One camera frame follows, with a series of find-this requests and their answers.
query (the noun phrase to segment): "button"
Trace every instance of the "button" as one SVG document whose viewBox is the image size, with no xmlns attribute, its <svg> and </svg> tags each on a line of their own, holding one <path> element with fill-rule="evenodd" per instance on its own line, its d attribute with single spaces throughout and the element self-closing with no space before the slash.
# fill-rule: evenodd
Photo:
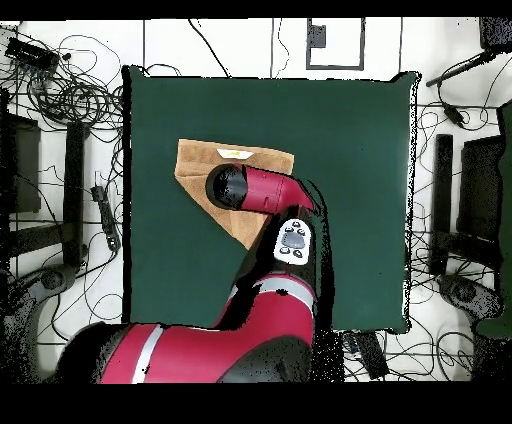
<svg viewBox="0 0 512 424">
<path fill-rule="evenodd" d="M 286 233 L 281 243 L 290 249 L 302 249 L 305 246 L 304 238 L 298 233 Z"/>
</svg>

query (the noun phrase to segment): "black cable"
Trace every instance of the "black cable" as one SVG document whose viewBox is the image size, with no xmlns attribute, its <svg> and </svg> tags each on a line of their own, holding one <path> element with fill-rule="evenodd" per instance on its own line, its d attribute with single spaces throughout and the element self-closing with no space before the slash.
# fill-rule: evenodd
<svg viewBox="0 0 512 424">
<path fill-rule="evenodd" d="M 148 66 L 146 68 L 146 72 L 149 74 L 149 70 L 151 68 L 153 68 L 154 66 L 160 66 L 160 67 L 163 67 L 163 68 L 171 68 L 174 72 L 176 72 L 176 76 L 180 76 L 181 77 L 181 72 L 180 72 L 180 70 L 178 68 L 176 68 L 175 66 L 172 66 L 172 65 L 167 65 L 165 63 L 154 63 L 153 65 Z"/>
<path fill-rule="evenodd" d="M 281 46 L 283 46 L 283 48 L 286 50 L 287 58 L 286 58 L 284 67 L 277 72 L 276 78 L 278 78 L 279 74 L 286 69 L 286 67 L 288 66 L 288 61 L 290 60 L 290 51 L 281 41 L 281 25 L 282 25 L 282 23 L 283 23 L 283 18 L 281 18 L 281 20 L 279 21 L 279 29 L 277 30 L 277 41 L 279 41 L 279 44 L 281 44 Z"/>
<path fill-rule="evenodd" d="M 55 307 L 55 310 L 53 311 L 53 315 L 52 315 L 50 322 L 51 322 L 53 332 L 55 334 L 57 334 L 57 336 L 59 336 L 62 340 L 69 342 L 69 339 L 64 337 L 62 334 L 60 334 L 59 330 L 57 330 L 57 327 L 55 327 L 55 316 L 57 315 L 57 312 L 59 311 L 59 307 L 60 307 L 60 293 L 57 295 L 57 306 Z"/>
<path fill-rule="evenodd" d="M 212 49 L 212 46 L 210 46 L 210 43 L 208 42 L 208 40 L 206 38 L 204 38 L 204 35 L 201 34 L 201 31 L 199 31 L 195 26 L 194 24 L 192 23 L 192 20 L 191 19 L 187 19 L 188 20 L 188 23 L 190 24 L 190 26 L 192 27 L 192 29 L 203 39 L 203 41 L 205 42 L 205 44 L 208 46 L 208 48 L 210 49 L 210 52 L 212 53 L 213 57 L 215 58 L 215 60 L 217 61 L 217 63 L 219 64 L 219 66 L 222 68 L 222 70 L 224 71 L 224 74 L 226 75 L 226 77 L 228 78 L 231 78 L 231 75 L 228 73 L 228 71 L 226 70 L 226 68 L 224 67 L 224 65 L 220 62 L 219 58 L 217 57 L 217 55 L 215 54 L 215 52 L 213 51 Z"/>
<path fill-rule="evenodd" d="M 94 269 L 92 270 L 89 270 L 89 273 L 93 272 L 95 269 L 99 269 L 101 268 L 101 271 L 98 273 L 98 275 L 96 276 L 96 278 L 93 280 L 93 282 L 91 283 L 91 285 L 86 289 L 86 291 L 89 291 L 91 289 L 92 286 L 94 286 L 94 284 L 96 283 L 96 281 L 99 279 L 99 277 L 101 276 L 101 274 L 103 273 L 103 271 L 105 270 L 105 267 L 110 263 L 112 262 L 115 258 L 117 257 L 117 252 L 116 253 L 113 253 L 111 256 L 110 256 L 110 259 L 107 260 L 105 263 L 103 263 L 102 265 L 98 266 L 98 267 L 95 267 Z M 71 303 L 71 305 L 69 305 L 64 311 L 62 311 L 59 316 L 55 317 L 55 319 L 53 320 L 53 322 L 57 321 L 62 315 L 64 315 L 67 311 L 69 311 L 76 303 L 78 303 L 80 301 L 80 299 L 83 297 L 83 293 L 78 296 L 77 299 L 75 299 L 75 301 L 73 303 Z M 37 335 L 38 337 L 44 332 L 46 331 L 48 328 L 51 327 L 51 324 L 48 324 L 45 328 L 43 328 L 39 334 Z"/>
<path fill-rule="evenodd" d="M 53 219 L 53 222 L 55 223 L 55 225 L 57 226 L 58 230 L 59 230 L 59 237 L 60 237 L 60 241 L 62 244 L 64 244 L 64 235 L 62 233 L 62 226 L 59 224 L 59 222 L 57 221 L 57 218 L 55 217 L 55 214 L 53 213 L 52 211 L 52 208 L 50 207 L 50 204 L 48 203 L 48 200 L 46 199 L 46 196 L 43 194 L 43 192 L 39 189 L 39 187 L 37 187 L 34 183 L 32 183 L 32 181 L 30 181 L 29 179 L 23 177 L 22 175 L 20 174 L 16 174 L 16 176 L 18 178 L 21 178 L 24 182 L 26 182 L 27 184 L 29 184 L 30 186 L 34 187 L 38 192 L 39 194 L 41 195 L 41 197 L 43 198 L 44 200 L 44 203 L 46 204 L 46 207 L 48 208 L 48 211 L 50 212 L 50 215 Z"/>
</svg>

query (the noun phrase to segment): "black joint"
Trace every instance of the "black joint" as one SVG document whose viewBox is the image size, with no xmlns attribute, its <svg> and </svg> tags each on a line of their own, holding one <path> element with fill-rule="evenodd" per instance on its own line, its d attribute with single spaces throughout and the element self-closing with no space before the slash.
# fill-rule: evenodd
<svg viewBox="0 0 512 424">
<path fill-rule="evenodd" d="M 247 195 L 247 178 L 243 167 L 232 164 L 215 167 L 206 179 L 206 195 L 221 209 L 239 210 Z"/>
</svg>

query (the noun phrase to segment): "wire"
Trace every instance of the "wire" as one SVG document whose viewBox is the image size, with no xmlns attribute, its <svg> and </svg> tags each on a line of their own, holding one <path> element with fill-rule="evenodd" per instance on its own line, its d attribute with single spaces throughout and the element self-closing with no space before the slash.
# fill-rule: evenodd
<svg viewBox="0 0 512 424">
<path fill-rule="evenodd" d="M 166 65 L 166 64 L 164 64 L 164 63 L 155 63 L 155 64 L 153 64 L 153 65 L 151 65 L 151 66 L 148 66 L 148 67 L 146 68 L 146 72 L 149 74 L 149 70 L 150 70 L 152 67 L 154 67 L 154 66 L 161 66 L 161 67 L 164 67 L 164 68 L 171 68 L 174 72 L 176 72 L 176 75 L 177 75 L 177 76 L 181 76 L 181 72 L 180 72 L 180 70 L 179 70 L 178 68 L 176 68 L 175 66 L 172 66 L 172 65 Z"/>
<path fill-rule="evenodd" d="M 231 78 L 231 75 L 228 73 L 228 71 L 226 70 L 226 68 L 224 67 L 224 65 L 220 62 L 219 58 L 217 57 L 217 55 L 215 54 L 215 52 L 213 51 L 212 49 L 212 46 L 210 46 L 210 43 L 208 42 L 208 40 L 206 38 L 204 38 L 204 35 L 201 33 L 201 31 L 199 31 L 195 26 L 194 24 L 192 23 L 192 20 L 191 19 L 187 19 L 188 20 L 188 23 L 190 24 L 190 26 L 192 27 L 192 29 L 203 39 L 203 41 L 205 42 L 205 44 L 208 46 L 208 48 L 210 49 L 210 52 L 212 53 L 213 57 L 215 58 L 215 60 L 217 61 L 217 63 L 219 64 L 219 66 L 222 68 L 222 70 L 224 71 L 224 74 L 226 75 L 226 77 L 228 78 Z"/>
<path fill-rule="evenodd" d="M 277 41 L 279 41 L 279 44 L 281 44 L 281 46 L 283 46 L 283 48 L 286 50 L 287 58 L 286 58 L 284 67 L 277 72 L 276 78 L 279 78 L 279 74 L 286 69 L 286 67 L 288 66 L 288 61 L 290 60 L 290 51 L 281 41 L 281 25 L 282 25 L 282 23 L 283 23 L 283 18 L 281 18 L 281 20 L 279 21 L 279 29 L 277 30 Z"/>
</svg>

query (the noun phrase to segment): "black stand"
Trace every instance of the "black stand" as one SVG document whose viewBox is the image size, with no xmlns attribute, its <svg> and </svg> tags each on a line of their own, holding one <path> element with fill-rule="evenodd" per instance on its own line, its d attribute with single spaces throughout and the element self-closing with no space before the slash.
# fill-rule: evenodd
<svg viewBox="0 0 512 424">
<path fill-rule="evenodd" d="M 15 199 L 15 132 L 7 112 L 8 93 L 0 93 L 0 203 L 11 211 Z M 75 282 L 86 248 L 82 245 L 84 141 L 88 128 L 69 123 L 66 136 L 63 224 L 9 232 L 8 212 L 0 210 L 0 381 L 38 383 L 37 324 L 50 297 Z M 36 270 L 8 282 L 9 259 L 62 243 L 63 264 Z"/>
<path fill-rule="evenodd" d="M 62 225 L 11 231 L 11 258 L 62 243 L 64 263 L 79 268 L 87 248 L 82 245 L 84 141 L 89 131 L 82 122 L 69 123 L 66 136 Z"/>
</svg>

